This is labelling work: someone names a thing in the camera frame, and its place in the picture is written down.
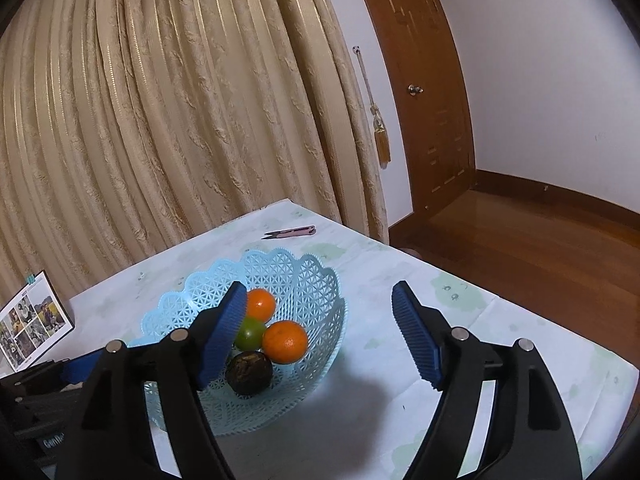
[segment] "wall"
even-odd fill
[[[367,69],[372,93],[388,130],[391,162],[385,170],[381,170],[381,179],[386,214],[389,225],[393,225],[411,214],[413,207],[398,112],[396,111],[396,103],[391,90],[389,76],[386,72],[385,61],[364,0],[331,1],[334,4],[342,33],[351,52],[351,60],[358,75],[364,103],[368,109],[369,98],[367,97],[366,86],[362,79],[358,59],[351,50],[355,45],[358,45],[362,51],[362,58]],[[367,116],[371,122],[371,115],[367,113]]]
[[[611,0],[442,0],[476,165],[640,212],[640,48]]]

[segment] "photo collage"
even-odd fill
[[[3,311],[0,348],[14,369],[66,325],[46,285],[28,290],[8,312]]]

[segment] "white tablecloth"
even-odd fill
[[[312,237],[260,240],[263,233],[314,224]],[[158,254],[70,301],[77,327],[46,354],[73,358],[111,339],[140,336],[142,315],[185,277],[219,258],[284,247],[313,253],[333,267],[350,316],[327,377],[282,418],[251,434],[220,439],[242,480],[398,480],[433,416],[439,393],[420,380],[390,307],[392,286],[407,280],[421,303],[452,326],[511,345],[531,339],[567,408],[587,476],[615,442],[638,382],[638,370],[610,351],[536,314],[407,254],[364,237],[288,200],[277,202]],[[492,404],[485,383],[461,474],[476,468]],[[177,474],[166,434],[154,430],[163,466]]]

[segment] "blue plastic basket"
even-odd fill
[[[247,251],[239,262],[218,260],[206,272],[194,272],[181,292],[167,292],[158,307],[142,319],[142,338],[133,345],[154,343],[174,328],[188,327],[205,308],[217,306],[232,282],[247,289],[265,288],[277,309],[268,324],[282,319],[300,323],[309,337],[306,355],[292,365],[275,365],[271,386],[255,397],[239,397],[223,377],[200,393],[215,436],[257,430],[288,412],[311,393],[326,375],[340,349],[347,306],[340,297],[335,271],[315,256],[300,259],[278,248],[270,253]],[[150,419],[164,429],[155,383],[145,385]]]

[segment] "gold striped curtain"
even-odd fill
[[[328,0],[25,0],[0,39],[0,300],[62,298],[282,198],[384,242]]]

